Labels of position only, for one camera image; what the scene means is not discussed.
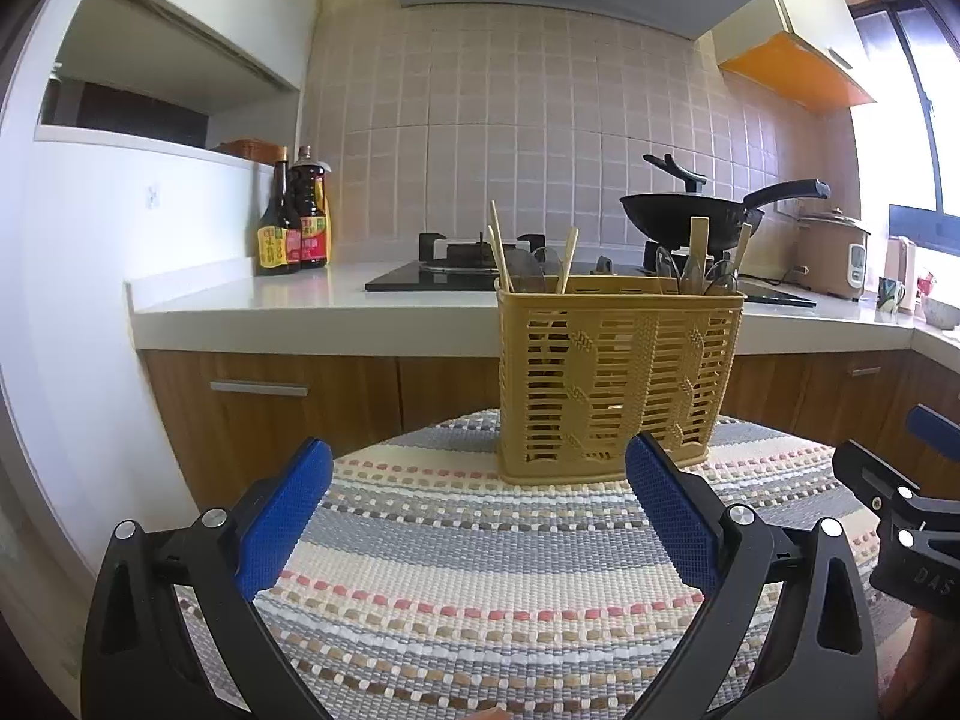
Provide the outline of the person's right hand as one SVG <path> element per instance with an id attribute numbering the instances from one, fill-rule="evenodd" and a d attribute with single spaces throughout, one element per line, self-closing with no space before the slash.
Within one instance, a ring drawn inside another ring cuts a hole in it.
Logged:
<path id="1" fill-rule="evenodd" d="M 913 610 L 913 633 L 880 699 L 882 718 L 958 717 L 958 622 Z"/>

